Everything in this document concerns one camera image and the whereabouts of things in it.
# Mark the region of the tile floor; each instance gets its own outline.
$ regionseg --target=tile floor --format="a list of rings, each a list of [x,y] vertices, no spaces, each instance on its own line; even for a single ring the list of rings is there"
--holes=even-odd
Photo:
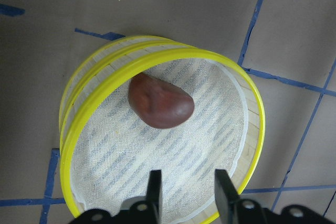
[[[0,0],[3,224],[72,218],[58,170],[55,200],[48,199],[58,204],[44,214],[41,200],[50,152],[59,146],[59,102],[73,71],[108,42],[75,28],[160,35],[241,63],[259,88],[267,123],[244,197],[275,212],[303,204],[336,221],[336,0]]]

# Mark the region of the mesh screen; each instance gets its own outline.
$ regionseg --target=mesh screen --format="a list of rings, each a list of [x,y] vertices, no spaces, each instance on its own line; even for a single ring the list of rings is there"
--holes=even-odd
[[[247,131],[247,105],[232,75],[204,59],[166,62],[146,73],[190,94],[193,115],[172,129],[152,128],[130,108],[129,81],[124,83],[83,129],[72,157],[71,188],[85,210],[116,215],[125,199],[145,195],[150,170],[161,169],[162,223],[177,223],[211,203],[216,168],[234,172]]]

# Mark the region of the blue tape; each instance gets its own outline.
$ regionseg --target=blue tape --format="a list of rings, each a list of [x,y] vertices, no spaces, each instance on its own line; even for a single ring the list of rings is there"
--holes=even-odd
[[[336,195],[336,191],[335,191],[334,194],[332,195],[332,197],[331,197],[331,199],[330,199],[330,201],[329,201],[329,203],[328,203],[328,205],[327,205],[327,208],[326,208],[326,210],[324,211],[324,213],[323,213],[323,215],[322,215],[323,217],[326,216],[326,214],[327,214],[327,212],[328,212],[328,210],[329,210],[329,207],[330,207],[332,201],[333,201],[334,198],[335,198],[335,195]]]
[[[245,189],[242,194],[272,193],[278,190],[279,188]]]
[[[0,200],[0,207],[55,205],[55,204],[65,204],[65,200],[63,198],[57,198],[57,199],[2,199],[2,200]]]
[[[0,14],[15,17],[25,13],[24,9],[0,4]]]
[[[326,89],[326,90],[324,91],[324,94],[327,94],[327,95],[331,95],[331,96],[333,96],[333,97],[336,97],[336,91],[331,91],[331,90]]]
[[[260,12],[261,6],[263,4],[263,1],[264,0],[258,0],[257,4],[256,4],[256,7],[254,9],[252,19],[251,19],[250,24],[248,26],[247,34],[245,36],[245,40],[244,40],[244,43],[243,43],[243,46],[242,46],[242,50],[240,51],[240,56],[239,56],[239,59],[238,59],[238,62],[237,62],[238,65],[240,65],[240,66],[243,64],[245,54],[246,54],[246,51],[247,51],[247,47],[248,47],[248,43],[249,43],[249,40],[250,40],[250,36],[251,36],[252,30],[253,30],[256,22],[257,22],[257,19],[258,19],[259,12]]]
[[[47,174],[47,182],[46,182],[46,189],[44,192],[45,198],[52,198],[53,196],[53,189],[54,189],[54,182],[55,182],[55,172],[59,158],[59,150],[52,149],[51,150],[51,157],[49,161],[49,168]]]
[[[92,33],[90,31],[84,31],[84,30],[81,30],[81,29],[78,29],[78,28],[75,28],[75,32],[90,35],[90,36],[94,36],[94,37],[98,37],[98,38],[102,38],[102,39],[107,39],[107,40],[116,40],[116,39],[120,39],[120,38],[125,37],[125,35],[116,34],[116,33],[113,33],[113,32],[109,32],[109,33],[106,33],[106,34],[102,35],[102,34]]]
[[[334,188],[336,188],[336,185],[294,186],[294,187],[284,187],[282,191],[322,190],[322,189],[334,189]],[[242,194],[273,193],[279,190],[280,190],[280,187],[245,189],[242,192]]]
[[[48,167],[44,199],[51,199],[53,196],[55,172],[58,163],[58,158],[59,158],[59,149],[52,149]],[[43,204],[39,224],[47,224],[49,210],[50,210],[50,204]]]
[[[275,80],[278,80],[278,81],[280,81],[284,84],[288,84],[288,85],[291,85],[291,86],[296,86],[296,87],[300,87],[300,88],[304,88],[304,89],[309,89],[309,90],[316,91],[316,92],[319,92],[319,93],[324,92],[323,88],[320,88],[320,87],[317,87],[317,86],[314,86],[314,85],[310,85],[310,84],[307,84],[307,83],[303,83],[303,82],[300,82],[300,81],[294,81],[294,80],[287,79],[287,78],[284,78],[284,77],[274,76],[273,74],[265,73],[265,72],[258,71],[258,70],[255,70],[255,69],[251,69],[251,68],[243,68],[243,69],[245,70],[246,73],[253,74],[254,76],[257,76],[257,77],[260,77],[260,78],[275,79]]]
[[[282,184],[281,184],[281,186],[280,186],[280,189],[279,189],[279,191],[278,191],[278,194],[277,194],[277,196],[276,196],[276,198],[275,198],[275,200],[274,200],[274,202],[273,202],[273,205],[272,205],[272,208],[271,208],[272,211],[274,211],[275,206],[277,205],[277,203],[278,203],[278,201],[279,201],[280,195],[281,195],[282,191],[284,190],[283,188],[284,188],[284,186],[285,186],[285,184],[286,184],[286,181],[287,181],[287,179],[288,179],[288,174],[289,174],[290,171],[292,170],[293,165],[294,165],[294,163],[295,163],[295,161],[296,161],[296,158],[297,158],[297,156],[298,156],[298,154],[299,154],[299,152],[300,152],[300,150],[301,150],[301,147],[302,147],[302,145],[303,145],[303,143],[304,143],[304,140],[306,139],[306,135],[307,135],[307,133],[308,133],[308,131],[309,131],[310,125],[311,125],[311,123],[312,123],[312,121],[313,121],[313,119],[314,119],[314,117],[315,117],[315,115],[316,115],[317,109],[318,109],[319,106],[320,106],[320,103],[321,103],[321,100],[322,100],[322,98],[323,98],[324,92],[325,92],[325,90],[326,90],[326,88],[327,88],[327,86],[328,86],[328,84],[329,84],[329,82],[330,82],[330,79],[331,79],[331,76],[332,76],[333,72],[335,71],[335,67],[336,67],[336,58],[335,58],[335,60],[334,60],[334,62],[333,62],[333,64],[332,64],[332,66],[331,66],[330,72],[329,72],[329,74],[328,74],[328,76],[327,76],[327,79],[326,79],[326,81],[325,81],[325,83],[324,83],[322,92],[321,92],[321,94],[320,94],[320,96],[319,96],[319,98],[318,98],[318,100],[317,100],[317,102],[316,102],[316,105],[315,105],[314,110],[313,110],[313,112],[312,112],[312,114],[311,114],[311,117],[310,117],[310,119],[309,119],[309,121],[308,121],[308,124],[307,124],[307,126],[306,126],[306,128],[305,128],[305,130],[304,130],[304,133],[303,133],[302,138],[301,138],[301,140],[300,140],[300,142],[299,142],[299,145],[298,145],[298,147],[297,147],[297,149],[296,149],[296,151],[295,151],[295,153],[294,153],[294,157],[293,157],[292,161],[290,162],[290,165],[289,165],[289,167],[288,167],[288,170],[287,170],[287,172],[286,172],[286,175],[285,175],[285,177],[284,177],[284,180],[282,181]]]

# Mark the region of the white mesh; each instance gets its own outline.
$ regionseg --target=white mesh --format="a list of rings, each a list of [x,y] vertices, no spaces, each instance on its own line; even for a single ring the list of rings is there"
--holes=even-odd
[[[71,93],[73,92],[76,85],[79,83],[79,81],[84,77],[84,75],[93,67],[96,65],[97,62],[105,58],[107,55],[110,55],[120,49],[123,49],[127,46],[135,45],[140,42],[146,42],[146,41],[158,41],[158,40],[167,40],[164,38],[154,38],[154,37],[134,37],[130,38],[128,40],[121,40],[121,41],[115,41],[113,42],[113,45],[105,48],[103,51],[96,52],[92,59],[87,61],[85,65],[78,71],[78,73],[74,76],[68,90],[66,91],[65,101],[68,101]]]
[[[71,189],[85,210],[116,215],[121,203],[145,195],[149,172],[162,170],[162,223],[194,217],[213,200],[214,170],[232,174],[244,145],[247,105],[239,84],[204,59],[166,62],[146,71],[181,87],[193,115],[172,129],[145,124],[128,104],[128,85],[110,94],[87,122],[71,162]]]
[[[66,124],[63,131],[63,138],[66,138],[70,125],[75,117],[75,113],[79,110],[81,105],[84,103],[86,98],[91,94],[91,92],[96,89],[96,87],[102,83],[105,78],[111,75],[114,71],[119,68],[122,68],[127,63],[134,61],[142,56],[147,55],[150,52],[158,52],[158,51],[165,51],[167,49],[174,49],[174,48],[185,48],[186,45],[158,45],[158,46],[149,46],[143,48],[142,50],[133,51],[127,55],[123,55],[122,57],[114,60],[109,65],[105,66],[101,69],[95,76],[93,76],[89,82],[84,86],[84,88],[80,91],[79,95],[73,102],[73,106],[70,109],[70,113],[68,118],[66,119]]]

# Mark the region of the screw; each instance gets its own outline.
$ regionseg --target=screw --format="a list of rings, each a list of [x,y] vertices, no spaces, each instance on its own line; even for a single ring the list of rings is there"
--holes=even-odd
[[[253,209],[254,208],[254,203],[250,200],[244,200],[243,201],[243,207],[247,209]]]
[[[95,214],[91,217],[91,220],[92,221],[99,221],[103,218],[103,215],[102,214]]]
[[[303,212],[301,211],[301,209],[296,208],[296,207],[291,208],[289,210],[289,213],[297,218],[303,217]]]
[[[146,204],[139,204],[137,205],[137,210],[138,211],[145,211],[147,210],[148,206]]]

